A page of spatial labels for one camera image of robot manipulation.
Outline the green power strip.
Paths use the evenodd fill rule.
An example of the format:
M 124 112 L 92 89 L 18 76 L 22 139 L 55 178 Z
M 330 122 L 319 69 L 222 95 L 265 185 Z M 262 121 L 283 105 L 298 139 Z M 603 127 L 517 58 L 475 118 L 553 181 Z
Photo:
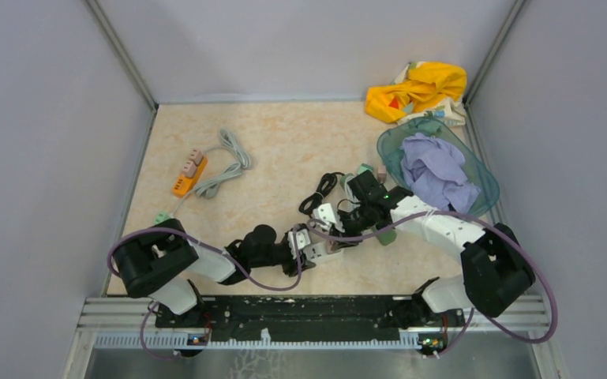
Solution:
M 397 239 L 397 232 L 394 229 L 387 230 L 378 234 L 377 240 L 382 246 L 389 246 Z

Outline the white power strip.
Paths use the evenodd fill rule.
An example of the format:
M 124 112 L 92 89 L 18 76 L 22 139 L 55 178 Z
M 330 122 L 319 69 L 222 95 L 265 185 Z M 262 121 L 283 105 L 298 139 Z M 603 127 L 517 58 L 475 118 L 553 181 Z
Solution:
M 344 249 L 333 250 L 331 244 L 318 242 L 304 247 L 302 252 L 305 254 L 308 262 L 319 265 L 342 258 Z

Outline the light green plug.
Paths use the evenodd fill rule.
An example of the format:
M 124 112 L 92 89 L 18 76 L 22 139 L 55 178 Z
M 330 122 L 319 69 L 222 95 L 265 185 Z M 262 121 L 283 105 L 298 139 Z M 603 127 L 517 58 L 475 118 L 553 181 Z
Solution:
M 357 175 L 360 175 L 360 174 L 362 174 L 364 172 L 369 172 L 370 174 L 374 174 L 374 167 L 371 166 L 371 165 L 369 165 L 369 164 L 367 164 L 367 163 L 361 163 L 358 166 Z

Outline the orange power strip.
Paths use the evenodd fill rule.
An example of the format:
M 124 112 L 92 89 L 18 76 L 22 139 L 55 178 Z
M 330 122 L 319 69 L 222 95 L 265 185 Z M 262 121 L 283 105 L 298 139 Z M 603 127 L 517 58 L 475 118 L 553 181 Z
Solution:
M 208 158 L 204 156 L 198 165 L 193 161 L 189 161 L 189 163 L 191 164 L 191 168 L 194 169 L 194 172 L 190 174 L 189 171 L 182 171 L 179 174 L 171 189 L 171 192 L 176 197 L 184 197 L 200 181 L 200 177 L 207 166 Z

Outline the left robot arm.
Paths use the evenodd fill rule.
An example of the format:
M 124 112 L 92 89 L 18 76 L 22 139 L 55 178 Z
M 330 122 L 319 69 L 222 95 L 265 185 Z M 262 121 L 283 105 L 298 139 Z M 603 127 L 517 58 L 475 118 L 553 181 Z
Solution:
M 107 266 L 130 298 L 150 298 L 193 327 L 203 321 L 205 306 L 195 285 L 182 278 L 183 272 L 229 286 L 253 281 L 255 268 L 279 266 L 286 276 L 300 280 L 314 266 L 304 251 L 310 245 L 305 226 L 278 239 L 274 228 L 260 224 L 244 238 L 215 248 L 188 235 L 179 220 L 170 218 L 123 237 L 110 249 Z

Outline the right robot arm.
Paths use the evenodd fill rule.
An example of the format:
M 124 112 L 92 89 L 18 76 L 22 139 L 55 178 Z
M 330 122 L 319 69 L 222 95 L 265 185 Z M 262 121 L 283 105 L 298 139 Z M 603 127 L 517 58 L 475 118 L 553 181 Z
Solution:
M 441 211 L 408 189 L 386 189 L 369 171 L 342 183 L 354 206 L 338 212 L 343 237 L 358 237 L 371 228 L 396 229 L 423 238 L 460 263 L 460 275 L 433 278 L 414 292 L 413 315 L 420 324 L 434 325 L 445 311 L 470 307 L 499 317 L 534 284 L 534 270 L 502 223 L 484 227 L 468 215 Z

